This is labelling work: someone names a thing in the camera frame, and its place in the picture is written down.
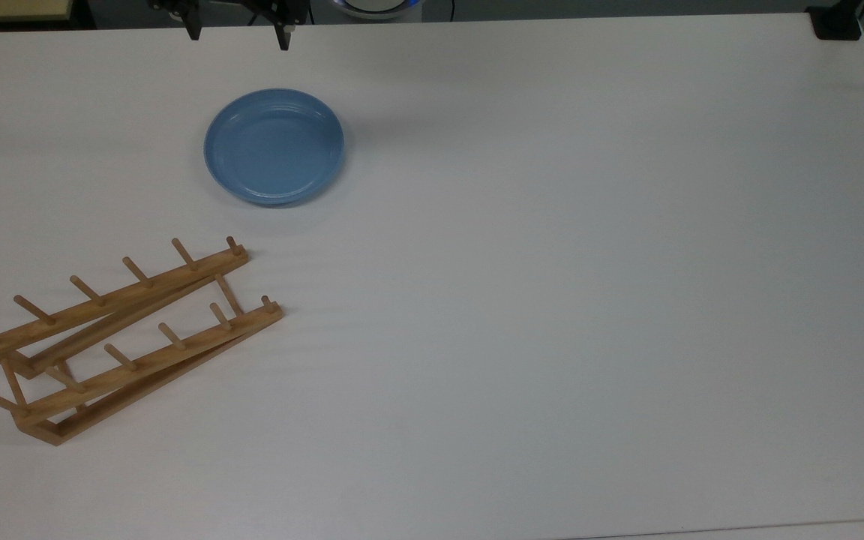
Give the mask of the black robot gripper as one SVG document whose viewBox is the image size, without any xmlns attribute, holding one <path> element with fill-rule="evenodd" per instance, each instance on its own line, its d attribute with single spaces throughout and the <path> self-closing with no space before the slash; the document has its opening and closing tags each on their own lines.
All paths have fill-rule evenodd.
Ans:
<svg viewBox="0 0 864 540">
<path fill-rule="evenodd" d="M 241 13 L 247 18 L 247 26 L 254 26 L 258 21 L 274 26 L 282 51 L 290 49 L 295 27 L 308 23 L 306 1 L 148 1 L 148 7 L 184 25 L 192 41 L 201 37 L 206 11 Z"/>
</svg>

